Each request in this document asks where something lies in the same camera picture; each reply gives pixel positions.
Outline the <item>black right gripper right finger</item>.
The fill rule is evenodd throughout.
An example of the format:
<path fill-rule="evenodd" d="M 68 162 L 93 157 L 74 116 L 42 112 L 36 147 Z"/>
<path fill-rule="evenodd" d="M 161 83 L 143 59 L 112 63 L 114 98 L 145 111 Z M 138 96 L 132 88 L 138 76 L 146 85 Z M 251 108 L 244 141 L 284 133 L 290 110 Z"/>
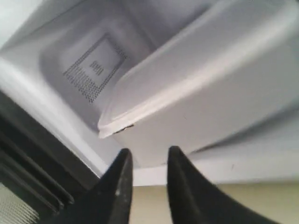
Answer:
<path fill-rule="evenodd" d="M 167 162 L 167 193 L 174 224 L 271 224 L 209 182 L 178 146 Z"/>

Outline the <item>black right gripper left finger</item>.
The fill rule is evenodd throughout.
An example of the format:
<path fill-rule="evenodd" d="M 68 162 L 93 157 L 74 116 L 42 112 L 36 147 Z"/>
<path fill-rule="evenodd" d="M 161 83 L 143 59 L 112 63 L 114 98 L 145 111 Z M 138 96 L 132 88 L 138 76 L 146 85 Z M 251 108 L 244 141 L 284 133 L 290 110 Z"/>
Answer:
<path fill-rule="evenodd" d="M 133 160 L 122 149 L 99 182 L 56 217 L 56 224 L 127 224 L 133 192 Z"/>

